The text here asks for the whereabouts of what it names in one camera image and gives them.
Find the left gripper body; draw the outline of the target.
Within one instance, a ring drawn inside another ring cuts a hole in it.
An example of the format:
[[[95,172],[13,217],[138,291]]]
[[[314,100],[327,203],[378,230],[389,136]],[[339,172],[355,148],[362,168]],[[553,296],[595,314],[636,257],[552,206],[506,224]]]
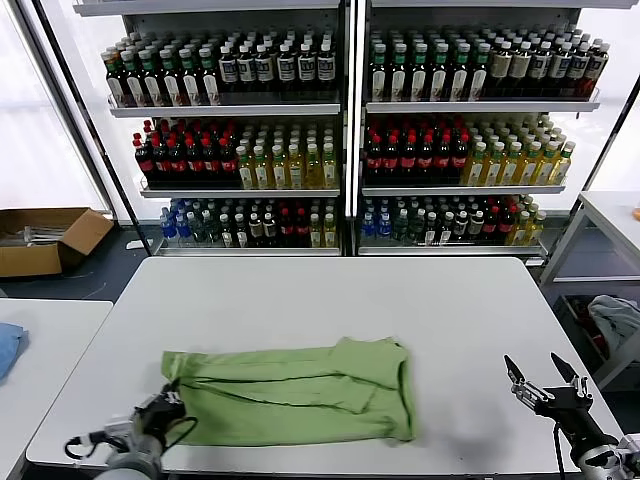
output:
[[[170,427],[185,415],[184,402],[171,404],[169,395],[162,398],[157,394],[134,409],[135,423],[141,433],[167,433]]]

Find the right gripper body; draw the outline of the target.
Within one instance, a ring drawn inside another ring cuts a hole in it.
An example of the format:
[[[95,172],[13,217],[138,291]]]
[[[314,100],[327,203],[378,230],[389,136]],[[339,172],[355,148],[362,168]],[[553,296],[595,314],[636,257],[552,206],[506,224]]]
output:
[[[592,397],[580,397],[572,387],[550,388],[552,399],[538,400],[534,412],[556,422],[573,450],[616,445],[618,440],[603,432],[590,414]]]

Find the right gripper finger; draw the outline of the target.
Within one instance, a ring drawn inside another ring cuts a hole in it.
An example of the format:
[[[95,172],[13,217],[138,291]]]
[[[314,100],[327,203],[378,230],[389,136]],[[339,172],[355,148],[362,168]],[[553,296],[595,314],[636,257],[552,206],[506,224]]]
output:
[[[571,364],[566,362],[555,352],[551,352],[550,357],[564,382],[575,390],[579,398],[593,398],[588,388],[588,378],[586,376],[579,375]]]
[[[538,408],[548,401],[546,392],[526,380],[519,367],[508,355],[504,355],[503,358],[507,375],[512,382],[511,392],[522,404],[528,408]]]

